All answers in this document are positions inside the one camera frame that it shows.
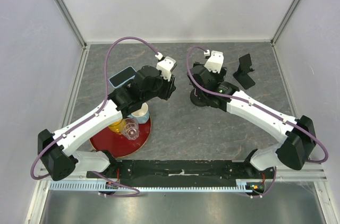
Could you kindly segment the black folding phone stand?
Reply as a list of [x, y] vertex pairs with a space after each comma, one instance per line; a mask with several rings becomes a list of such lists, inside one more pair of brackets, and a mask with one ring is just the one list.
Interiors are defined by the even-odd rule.
[[246, 90], [256, 84], [255, 81], [249, 76], [249, 73], [254, 71], [251, 66], [252, 60], [250, 54], [243, 55], [239, 58], [239, 66], [237, 71], [233, 73], [233, 77]]

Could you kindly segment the phone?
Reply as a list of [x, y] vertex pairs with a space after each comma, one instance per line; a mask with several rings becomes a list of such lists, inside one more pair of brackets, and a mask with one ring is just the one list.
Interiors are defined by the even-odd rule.
[[133, 79], [135, 77], [136, 70], [132, 66], [128, 66], [120, 72], [111, 76], [108, 81], [111, 86], [116, 89], [121, 87], [128, 80]]

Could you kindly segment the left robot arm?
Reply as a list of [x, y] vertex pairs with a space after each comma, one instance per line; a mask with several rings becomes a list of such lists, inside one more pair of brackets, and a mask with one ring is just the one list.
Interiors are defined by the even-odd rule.
[[172, 70], [170, 62], [161, 62], [156, 67], [144, 66], [133, 79], [115, 89], [98, 107], [74, 123], [54, 132], [41, 131], [38, 157], [52, 180], [62, 180], [74, 171], [96, 171], [105, 178], [113, 177], [117, 166], [107, 150], [81, 152], [78, 148], [109, 125], [139, 110], [150, 99], [169, 99], [176, 89]]

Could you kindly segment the black round-base phone stand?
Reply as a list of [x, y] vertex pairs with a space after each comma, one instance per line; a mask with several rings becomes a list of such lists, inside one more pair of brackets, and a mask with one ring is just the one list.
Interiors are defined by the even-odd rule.
[[198, 107], [211, 106], [211, 99], [208, 97], [208, 95], [196, 88], [191, 91], [190, 100], [195, 106]]

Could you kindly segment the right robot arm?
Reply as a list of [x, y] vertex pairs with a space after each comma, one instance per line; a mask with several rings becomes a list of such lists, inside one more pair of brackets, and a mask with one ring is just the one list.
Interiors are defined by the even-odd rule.
[[277, 140], [277, 144], [249, 154], [249, 161], [243, 165], [244, 174], [256, 178], [263, 170], [278, 165], [301, 170], [316, 146], [311, 139], [315, 135], [312, 119], [305, 115], [295, 118], [263, 105], [226, 82], [225, 74], [225, 69], [213, 73], [194, 63], [188, 73], [189, 80], [196, 81], [190, 99], [196, 106], [217, 108], [242, 117]]

